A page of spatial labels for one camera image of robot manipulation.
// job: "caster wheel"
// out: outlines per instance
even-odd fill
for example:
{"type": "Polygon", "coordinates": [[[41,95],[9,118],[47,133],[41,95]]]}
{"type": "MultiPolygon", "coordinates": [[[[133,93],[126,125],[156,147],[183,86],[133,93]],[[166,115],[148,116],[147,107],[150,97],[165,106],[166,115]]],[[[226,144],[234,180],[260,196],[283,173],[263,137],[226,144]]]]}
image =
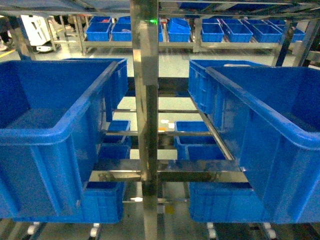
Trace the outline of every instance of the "caster wheel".
{"type": "Polygon", "coordinates": [[[209,238],[210,239],[216,239],[217,238],[217,232],[215,229],[209,229],[209,238]]]}
{"type": "Polygon", "coordinates": [[[270,239],[276,239],[277,238],[277,234],[276,234],[275,230],[273,230],[273,229],[267,229],[266,233],[268,234],[270,239]]]}
{"type": "Polygon", "coordinates": [[[206,223],[206,228],[207,229],[214,229],[215,227],[214,227],[214,223],[213,222],[207,222],[206,223]]]}

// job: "stainless steel rack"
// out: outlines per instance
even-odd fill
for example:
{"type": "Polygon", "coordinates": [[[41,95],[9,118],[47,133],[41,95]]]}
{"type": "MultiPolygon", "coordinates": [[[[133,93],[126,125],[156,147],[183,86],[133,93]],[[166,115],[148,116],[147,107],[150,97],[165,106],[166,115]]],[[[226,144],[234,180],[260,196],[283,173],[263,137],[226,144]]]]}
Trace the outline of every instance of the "stainless steel rack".
{"type": "MultiPolygon", "coordinates": [[[[11,24],[10,32],[17,46],[17,51],[22,60],[35,60],[34,53],[30,46],[26,31],[24,30],[21,19],[18,15],[36,15],[47,13],[51,15],[63,14],[90,14],[94,16],[113,16],[119,13],[131,15],[132,43],[104,42],[104,47],[132,48],[134,66],[134,89],[136,98],[136,114],[138,122],[137,132],[107,132],[106,134],[132,135],[138,137],[138,149],[140,160],[119,160],[110,166],[95,166],[92,173],[92,180],[99,181],[135,181],[142,184],[143,215],[144,215],[144,234],[147,240],[156,240],[158,236],[158,215],[157,206],[159,204],[159,194],[162,191],[163,182],[190,182],[190,181],[213,181],[213,182],[246,182],[247,179],[234,161],[233,156],[221,140],[219,134],[212,126],[207,116],[200,113],[202,119],[209,129],[209,133],[219,144],[226,160],[211,162],[211,168],[206,169],[203,164],[186,162],[185,165],[177,165],[174,160],[158,160],[157,150],[173,135],[187,134],[183,132],[158,133],[158,97],[161,95],[174,95],[177,79],[171,78],[170,81],[158,78],[159,48],[173,47],[183,48],[181,44],[163,42],[158,44],[158,24],[154,21],[160,17],[183,17],[183,16],[232,16],[248,17],[251,19],[286,19],[287,30],[284,31],[282,41],[277,45],[259,45],[259,49],[276,48],[273,66],[282,66],[291,43],[297,21],[310,20],[306,36],[303,40],[299,53],[296,57],[295,66],[307,66],[310,60],[318,60],[319,54],[310,52],[314,50],[316,44],[319,45],[320,32],[320,5],[316,0],[205,0],[201,3],[210,3],[204,10],[181,10],[177,6],[178,2],[197,3],[196,0],[130,0],[128,8],[106,8],[96,9],[94,4],[87,3],[85,0],[72,0],[77,5],[77,9],[61,9],[59,7],[32,8],[16,7],[12,5],[2,6],[4,1],[0,1],[0,15],[9,16],[11,24]],[[228,10],[235,4],[266,4],[270,5],[260,10],[228,10]],[[174,166],[173,170],[166,170],[166,165],[174,166]]],[[[197,47],[204,48],[233,48],[231,43],[212,44],[210,46],[201,43],[200,30],[197,26],[201,25],[201,18],[195,19],[196,43],[197,47]]],[[[100,47],[100,43],[83,42],[82,48],[100,47]]],[[[248,43],[248,48],[255,48],[255,43],[248,43]]],[[[186,43],[185,48],[194,49],[194,43],[186,43]]],[[[193,135],[206,135],[207,132],[191,133],[193,135]]]]}

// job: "reflective metal surface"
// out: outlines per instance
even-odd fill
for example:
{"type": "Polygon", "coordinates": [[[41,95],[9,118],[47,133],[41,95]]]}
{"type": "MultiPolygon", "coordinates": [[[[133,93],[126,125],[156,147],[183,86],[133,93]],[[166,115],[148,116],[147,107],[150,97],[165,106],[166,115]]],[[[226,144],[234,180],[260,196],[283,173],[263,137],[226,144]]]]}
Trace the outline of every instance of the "reflective metal surface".
{"type": "Polygon", "coordinates": [[[285,26],[286,28],[282,33],[281,42],[278,44],[278,47],[275,50],[274,59],[272,62],[272,66],[274,67],[281,67],[284,64],[289,46],[297,27],[297,23],[287,20],[285,26]]]}
{"type": "Polygon", "coordinates": [[[304,39],[298,53],[295,57],[293,66],[294,67],[308,67],[310,60],[307,60],[309,51],[315,51],[320,42],[320,20],[312,20],[309,22],[305,32],[304,39]]]}
{"type": "MultiPolygon", "coordinates": [[[[140,182],[138,159],[100,161],[91,173],[90,182],[140,182]]],[[[230,160],[158,160],[160,182],[224,182],[247,183],[235,161],[230,160]]]]}
{"type": "Polygon", "coordinates": [[[158,0],[131,0],[130,12],[144,233],[157,240],[158,0]]]}
{"type": "Polygon", "coordinates": [[[25,26],[20,17],[8,17],[9,20],[9,30],[13,42],[15,43],[15,48],[19,53],[21,60],[36,60],[34,51],[28,39],[28,35],[25,26]]]}

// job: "blue storage crate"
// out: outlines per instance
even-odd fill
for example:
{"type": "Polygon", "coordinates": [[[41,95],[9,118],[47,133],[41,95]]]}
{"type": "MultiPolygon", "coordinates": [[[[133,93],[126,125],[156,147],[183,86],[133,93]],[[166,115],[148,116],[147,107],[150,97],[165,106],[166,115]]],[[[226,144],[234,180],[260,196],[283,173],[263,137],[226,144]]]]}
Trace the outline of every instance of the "blue storage crate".
{"type": "Polygon", "coordinates": [[[212,95],[209,88],[210,78],[206,73],[207,67],[223,67],[223,66],[261,66],[259,63],[243,60],[191,60],[189,66],[188,91],[196,102],[198,108],[208,114],[211,120],[214,120],[212,95]]]}
{"type": "Polygon", "coordinates": [[[224,154],[216,144],[190,144],[185,147],[186,160],[225,160],[224,154]]]}
{"type": "Polygon", "coordinates": [[[250,29],[251,32],[253,31],[254,25],[268,25],[265,21],[258,19],[243,19],[242,22],[248,27],[248,29],[250,29]]]}
{"type": "Polygon", "coordinates": [[[168,22],[168,32],[174,34],[189,34],[190,35],[190,25],[189,23],[182,18],[171,18],[168,22]]]}
{"type": "Polygon", "coordinates": [[[85,31],[88,41],[105,42],[109,41],[110,23],[93,22],[85,31]]]}
{"type": "MultiPolygon", "coordinates": [[[[286,26],[283,25],[276,25],[277,29],[282,33],[286,26]]],[[[292,38],[292,43],[295,43],[296,41],[303,41],[305,38],[305,33],[301,30],[299,30],[298,28],[295,29],[294,34],[293,34],[293,38],[292,38]]]]}
{"type": "Polygon", "coordinates": [[[266,22],[268,24],[271,24],[271,25],[286,25],[286,21],[285,20],[266,20],[266,22]]]}
{"type": "Polygon", "coordinates": [[[219,24],[220,22],[218,21],[217,18],[204,18],[202,19],[203,24],[219,24]]]}
{"type": "Polygon", "coordinates": [[[220,24],[202,24],[201,37],[203,42],[221,43],[224,35],[220,24]]]}
{"type": "Polygon", "coordinates": [[[111,61],[0,64],[1,217],[76,211],[98,159],[104,90],[117,66],[111,61]]]}
{"type": "Polygon", "coordinates": [[[195,9],[195,10],[203,10],[208,7],[210,3],[201,3],[199,2],[182,2],[180,4],[180,9],[195,9]]]}
{"type": "Polygon", "coordinates": [[[259,43],[278,43],[282,33],[271,25],[253,25],[251,31],[259,43]]]}
{"type": "Polygon", "coordinates": [[[214,125],[273,221],[319,222],[320,71],[263,66],[207,72],[216,90],[214,125]]]}
{"type": "MultiPolygon", "coordinates": [[[[100,150],[99,159],[129,159],[130,147],[110,144],[100,150]]],[[[83,192],[80,207],[69,216],[14,218],[17,222],[41,223],[101,223],[116,224],[123,217],[125,182],[89,182],[83,192]]]]}
{"type": "Polygon", "coordinates": [[[233,19],[233,18],[221,18],[220,19],[220,23],[222,25],[225,25],[225,24],[242,24],[242,22],[238,19],[233,19]]]}
{"type": "Polygon", "coordinates": [[[163,31],[162,31],[162,25],[161,22],[159,21],[159,42],[163,42],[164,41],[164,36],[163,36],[163,31]]]}
{"type": "Polygon", "coordinates": [[[111,30],[112,40],[116,42],[132,41],[131,24],[116,23],[111,30]]]}
{"type": "Polygon", "coordinates": [[[109,16],[94,16],[89,23],[111,23],[111,18],[109,16]]]}
{"type": "Polygon", "coordinates": [[[131,24],[131,17],[130,16],[121,16],[118,18],[118,24],[131,24]]]}
{"type": "Polygon", "coordinates": [[[190,216],[200,223],[264,223],[271,218],[249,183],[190,182],[190,216]]]}
{"type": "Polygon", "coordinates": [[[254,35],[243,24],[224,24],[222,29],[232,43],[249,43],[254,35]]]}
{"type": "MultiPolygon", "coordinates": [[[[108,130],[109,131],[130,131],[131,121],[113,120],[108,130]]],[[[131,147],[131,137],[123,135],[106,135],[103,142],[105,144],[121,144],[131,147]]]]}
{"type": "Polygon", "coordinates": [[[106,86],[105,92],[105,107],[106,107],[106,121],[111,122],[114,111],[117,109],[118,104],[121,102],[123,97],[126,95],[128,85],[128,71],[127,71],[127,60],[123,58],[68,58],[70,61],[116,61],[118,66],[116,71],[111,76],[111,85],[106,86]]]}
{"type": "MultiPolygon", "coordinates": [[[[183,132],[208,132],[208,128],[203,121],[176,121],[175,131],[183,132]]],[[[178,153],[178,160],[186,159],[186,146],[190,145],[216,145],[212,136],[174,136],[174,147],[178,153]]]]}

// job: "shelving unit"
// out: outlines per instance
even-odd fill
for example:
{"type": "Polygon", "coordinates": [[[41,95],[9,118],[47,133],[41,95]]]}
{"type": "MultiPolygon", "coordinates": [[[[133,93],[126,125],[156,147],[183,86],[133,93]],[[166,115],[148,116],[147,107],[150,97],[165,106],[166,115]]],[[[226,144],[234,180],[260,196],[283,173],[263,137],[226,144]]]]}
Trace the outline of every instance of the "shelving unit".
{"type": "MultiPolygon", "coordinates": [[[[89,1],[75,0],[74,9],[68,8],[64,14],[90,14],[94,16],[113,16],[118,13],[130,13],[132,23],[132,43],[131,42],[88,42],[85,41],[80,21],[75,19],[77,33],[80,36],[81,48],[85,50],[90,47],[110,47],[110,48],[132,48],[133,49],[133,66],[134,66],[134,82],[136,97],[136,113],[138,122],[138,131],[126,132],[106,132],[107,135],[127,135],[137,136],[140,160],[124,159],[112,169],[100,168],[96,166],[92,172],[91,180],[98,181],[127,181],[141,182],[142,198],[143,198],[143,215],[144,215],[144,235],[146,240],[156,240],[161,227],[158,226],[158,205],[162,203],[163,185],[165,182],[246,182],[244,173],[235,163],[230,151],[214,126],[210,123],[207,116],[199,111],[205,124],[208,126],[209,132],[158,132],[158,113],[159,96],[174,96],[174,91],[181,79],[177,78],[158,78],[159,67],[159,48],[188,48],[199,52],[200,48],[220,48],[220,49],[276,49],[273,66],[282,66],[284,58],[293,37],[296,21],[310,20],[306,31],[302,47],[296,57],[295,66],[307,67],[310,61],[318,61],[319,53],[314,52],[316,46],[319,45],[320,32],[320,11],[318,1],[303,0],[205,0],[202,3],[209,3],[209,7],[203,10],[182,10],[178,9],[177,3],[188,2],[196,3],[196,0],[131,0],[130,8],[109,8],[108,10],[96,9],[94,0],[89,1]],[[266,4],[270,7],[248,11],[248,10],[229,10],[235,4],[266,4]],[[161,42],[158,44],[158,25],[154,24],[154,19],[159,17],[183,17],[183,16],[236,16],[248,17],[252,19],[287,19],[288,30],[284,31],[282,43],[204,43],[200,41],[200,30],[202,19],[195,19],[195,42],[173,43],[161,42]],[[157,150],[159,148],[170,148],[170,140],[173,136],[191,135],[206,136],[212,135],[222,150],[226,160],[221,161],[219,167],[206,168],[206,165],[197,165],[194,162],[186,162],[183,165],[177,165],[174,160],[158,160],[157,150]],[[166,170],[166,166],[171,164],[173,170],[166,170]]],[[[36,15],[39,12],[45,12],[50,15],[60,15],[63,11],[61,8],[43,8],[39,11],[32,7],[0,7],[0,15],[16,16],[16,15],[36,15]]],[[[10,32],[12,38],[17,44],[17,51],[22,60],[35,60],[34,53],[25,35],[23,24],[19,17],[9,17],[11,23],[10,32]]],[[[179,89],[186,92],[186,84],[179,89]]],[[[188,111],[178,111],[180,113],[188,113],[188,111]]],[[[40,234],[43,229],[40,225],[38,231],[32,239],[40,234]]]]}

